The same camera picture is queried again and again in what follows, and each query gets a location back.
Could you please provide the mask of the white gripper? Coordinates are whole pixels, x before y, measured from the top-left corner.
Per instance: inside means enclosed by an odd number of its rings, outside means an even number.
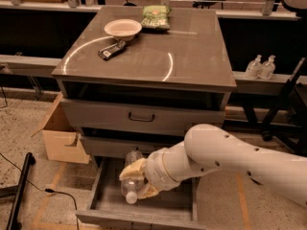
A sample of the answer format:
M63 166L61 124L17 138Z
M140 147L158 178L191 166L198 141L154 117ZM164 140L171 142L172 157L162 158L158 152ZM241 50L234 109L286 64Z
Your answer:
M163 158L166 149L160 149L151 153L147 159L141 158L126 166L119 175L119 180L143 180L149 181L138 191L139 199L157 196L159 191L170 191L180 185L167 172Z

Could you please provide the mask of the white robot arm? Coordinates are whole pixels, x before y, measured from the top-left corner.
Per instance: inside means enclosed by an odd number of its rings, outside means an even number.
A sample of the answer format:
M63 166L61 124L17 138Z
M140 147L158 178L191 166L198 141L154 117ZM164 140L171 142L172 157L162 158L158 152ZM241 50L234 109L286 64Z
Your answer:
M182 142L126 166L119 179L146 179L137 196L143 199L217 170L243 173L301 206L307 203L306 157L256 147L209 124L191 127Z

